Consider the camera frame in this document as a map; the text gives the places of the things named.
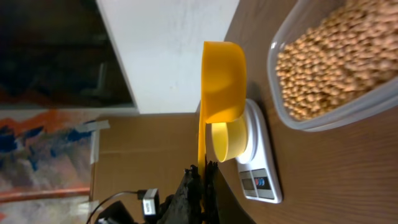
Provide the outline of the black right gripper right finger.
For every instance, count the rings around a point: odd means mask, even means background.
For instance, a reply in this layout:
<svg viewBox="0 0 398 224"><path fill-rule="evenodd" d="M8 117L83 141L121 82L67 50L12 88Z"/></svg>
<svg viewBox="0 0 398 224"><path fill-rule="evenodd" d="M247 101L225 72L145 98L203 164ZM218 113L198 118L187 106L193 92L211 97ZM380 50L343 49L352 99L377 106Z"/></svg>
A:
<svg viewBox="0 0 398 224"><path fill-rule="evenodd" d="M205 223L255 224L239 204L218 163L212 161L205 172Z"/></svg>

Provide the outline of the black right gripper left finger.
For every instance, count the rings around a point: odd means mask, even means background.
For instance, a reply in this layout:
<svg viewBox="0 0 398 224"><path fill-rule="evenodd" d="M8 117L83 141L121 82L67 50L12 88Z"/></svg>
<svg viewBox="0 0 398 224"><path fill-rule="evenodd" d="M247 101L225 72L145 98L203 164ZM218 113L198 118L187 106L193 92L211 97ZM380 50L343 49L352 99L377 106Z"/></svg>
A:
<svg viewBox="0 0 398 224"><path fill-rule="evenodd" d="M169 195L160 206L161 224L199 224L203 221L201 199L203 182L198 167L191 165L184 170L183 179L173 195Z"/></svg>

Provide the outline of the yellow measuring scoop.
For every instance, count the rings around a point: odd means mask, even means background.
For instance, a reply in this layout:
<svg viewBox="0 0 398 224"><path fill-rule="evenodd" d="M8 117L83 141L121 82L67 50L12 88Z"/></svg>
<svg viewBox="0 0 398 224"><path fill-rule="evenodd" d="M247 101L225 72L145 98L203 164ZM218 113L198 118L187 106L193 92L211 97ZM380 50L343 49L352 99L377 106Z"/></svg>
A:
<svg viewBox="0 0 398 224"><path fill-rule="evenodd" d="M205 177L206 125L238 119L246 100L246 57L233 42L206 41L201 60L198 173Z"/></svg>

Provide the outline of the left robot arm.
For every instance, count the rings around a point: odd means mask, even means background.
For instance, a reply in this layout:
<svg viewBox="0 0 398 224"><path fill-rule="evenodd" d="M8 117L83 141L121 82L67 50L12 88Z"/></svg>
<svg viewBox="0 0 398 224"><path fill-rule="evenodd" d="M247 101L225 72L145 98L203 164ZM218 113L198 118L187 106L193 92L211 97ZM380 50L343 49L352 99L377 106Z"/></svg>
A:
<svg viewBox="0 0 398 224"><path fill-rule="evenodd" d="M144 224L157 223L165 214L170 206L170 202L164 202L159 205L157 215L149 215L144 217ZM121 201L114 202L103 212L101 212L94 224L139 224L128 212L127 208Z"/></svg>

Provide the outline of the white kitchen scale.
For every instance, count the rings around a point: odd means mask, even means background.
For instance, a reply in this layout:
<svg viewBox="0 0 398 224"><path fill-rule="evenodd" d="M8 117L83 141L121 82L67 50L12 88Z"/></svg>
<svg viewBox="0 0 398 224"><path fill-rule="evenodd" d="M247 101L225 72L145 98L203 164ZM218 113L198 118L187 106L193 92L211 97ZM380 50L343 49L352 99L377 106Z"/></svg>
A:
<svg viewBox="0 0 398 224"><path fill-rule="evenodd" d="M247 99L244 121L248 134L245 151L236 158L243 194L247 199L266 203L283 200L267 124L255 101Z"/></svg>

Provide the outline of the yellow bowl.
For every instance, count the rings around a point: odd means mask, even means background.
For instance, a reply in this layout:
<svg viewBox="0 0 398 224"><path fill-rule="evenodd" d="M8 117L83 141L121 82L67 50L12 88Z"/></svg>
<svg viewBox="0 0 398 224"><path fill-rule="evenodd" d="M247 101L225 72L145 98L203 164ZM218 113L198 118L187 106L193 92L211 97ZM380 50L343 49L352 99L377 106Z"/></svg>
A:
<svg viewBox="0 0 398 224"><path fill-rule="evenodd" d="M215 156L219 162L239 157L248 142L248 131L244 116L229 123L213 123L211 137Z"/></svg>

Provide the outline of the cardboard box with tape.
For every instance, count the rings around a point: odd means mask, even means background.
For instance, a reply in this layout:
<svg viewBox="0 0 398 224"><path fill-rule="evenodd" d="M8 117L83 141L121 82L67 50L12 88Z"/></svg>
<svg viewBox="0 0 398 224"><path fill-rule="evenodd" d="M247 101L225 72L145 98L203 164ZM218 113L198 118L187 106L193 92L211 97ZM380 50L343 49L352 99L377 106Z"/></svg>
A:
<svg viewBox="0 0 398 224"><path fill-rule="evenodd" d="M134 192L157 188L160 200L164 201L177 191L184 170L197 164L198 116L108 116L106 120L110 127L99 132L91 199L102 202L124 192L118 199L133 219L142 223L142 204Z"/></svg>

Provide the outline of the colourful painted panel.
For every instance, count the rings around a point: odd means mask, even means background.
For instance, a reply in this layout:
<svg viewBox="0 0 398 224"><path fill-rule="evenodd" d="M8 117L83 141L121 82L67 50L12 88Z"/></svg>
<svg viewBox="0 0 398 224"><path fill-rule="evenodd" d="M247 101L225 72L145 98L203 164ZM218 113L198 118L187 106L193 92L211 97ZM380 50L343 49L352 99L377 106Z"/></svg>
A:
<svg viewBox="0 0 398 224"><path fill-rule="evenodd" d="M1 111L1 223L85 223L98 114Z"/></svg>

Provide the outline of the clear plastic container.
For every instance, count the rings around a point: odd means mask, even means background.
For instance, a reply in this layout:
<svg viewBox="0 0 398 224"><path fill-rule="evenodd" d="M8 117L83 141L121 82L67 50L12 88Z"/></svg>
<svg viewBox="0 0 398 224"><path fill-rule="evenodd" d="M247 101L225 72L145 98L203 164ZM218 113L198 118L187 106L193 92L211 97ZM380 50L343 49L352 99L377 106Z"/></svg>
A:
<svg viewBox="0 0 398 224"><path fill-rule="evenodd" d="M302 131L397 106L397 2L299 0L267 58L275 108Z"/></svg>

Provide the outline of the soybeans in container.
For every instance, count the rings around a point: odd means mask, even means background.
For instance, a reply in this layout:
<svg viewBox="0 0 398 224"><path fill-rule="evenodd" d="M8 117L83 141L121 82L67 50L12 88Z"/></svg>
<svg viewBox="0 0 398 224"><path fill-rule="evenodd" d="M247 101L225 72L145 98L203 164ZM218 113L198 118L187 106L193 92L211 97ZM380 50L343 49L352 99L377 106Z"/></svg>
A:
<svg viewBox="0 0 398 224"><path fill-rule="evenodd" d="M284 107L299 121L397 77L397 1L348 1L277 56Z"/></svg>

